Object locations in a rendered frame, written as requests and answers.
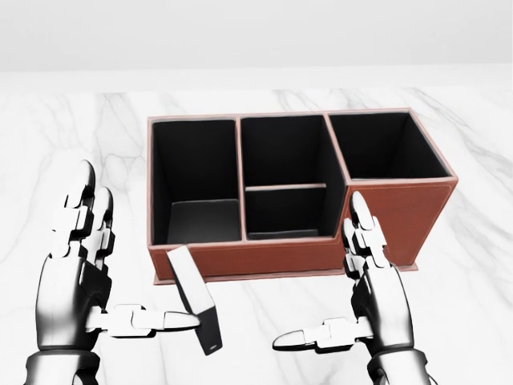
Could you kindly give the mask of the red-brown desk caddy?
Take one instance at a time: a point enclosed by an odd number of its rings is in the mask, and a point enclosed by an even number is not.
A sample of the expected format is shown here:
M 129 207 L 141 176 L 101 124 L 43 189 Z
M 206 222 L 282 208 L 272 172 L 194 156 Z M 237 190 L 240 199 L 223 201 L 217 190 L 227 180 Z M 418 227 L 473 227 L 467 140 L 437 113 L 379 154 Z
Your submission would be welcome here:
M 189 248 L 208 282 L 339 274 L 360 192 L 386 256 L 411 267 L 458 182 L 409 109 L 155 116 L 147 121 L 147 248 Z

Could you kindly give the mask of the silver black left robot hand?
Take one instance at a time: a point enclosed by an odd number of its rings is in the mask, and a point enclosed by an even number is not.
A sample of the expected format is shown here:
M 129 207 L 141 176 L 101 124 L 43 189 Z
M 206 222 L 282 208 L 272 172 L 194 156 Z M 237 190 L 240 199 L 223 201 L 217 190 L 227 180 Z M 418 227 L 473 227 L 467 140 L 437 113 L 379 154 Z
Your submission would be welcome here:
M 150 338 L 159 331 L 200 326 L 194 314 L 147 310 L 141 305 L 107 309 L 112 280 L 106 257 L 114 249 L 113 196 L 95 187 L 95 170 L 82 160 L 53 226 L 35 306 L 38 348 L 91 350 L 100 333 L 114 338 Z

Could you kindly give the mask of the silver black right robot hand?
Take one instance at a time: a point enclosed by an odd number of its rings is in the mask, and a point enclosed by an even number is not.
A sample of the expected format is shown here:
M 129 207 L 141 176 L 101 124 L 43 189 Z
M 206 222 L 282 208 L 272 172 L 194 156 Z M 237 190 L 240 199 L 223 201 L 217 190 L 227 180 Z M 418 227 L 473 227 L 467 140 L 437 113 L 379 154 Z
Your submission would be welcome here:
M 409 303 L 398 269 L 385 255 L 387 242 L 363 195 L 353 192 L 350 216 L 342 222 L 344 269 L 353 280 L 351 306 L 356 318 L 329 318 L 320 326 L 290 331 L 273 341 L 276 351 L 344 351 L 363 342 L 371 354 L 412 347 Z

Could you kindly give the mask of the white and black book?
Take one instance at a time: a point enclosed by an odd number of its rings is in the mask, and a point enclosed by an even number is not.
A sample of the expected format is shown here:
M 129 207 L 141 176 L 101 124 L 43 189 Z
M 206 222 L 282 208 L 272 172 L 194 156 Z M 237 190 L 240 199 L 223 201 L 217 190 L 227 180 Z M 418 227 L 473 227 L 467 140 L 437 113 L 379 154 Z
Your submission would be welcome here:
M 196 336 L 205 355 L 223 347 L 216 304 L 186 245 L 167 252 L 172 274 L 186 311 L 200 321 Z

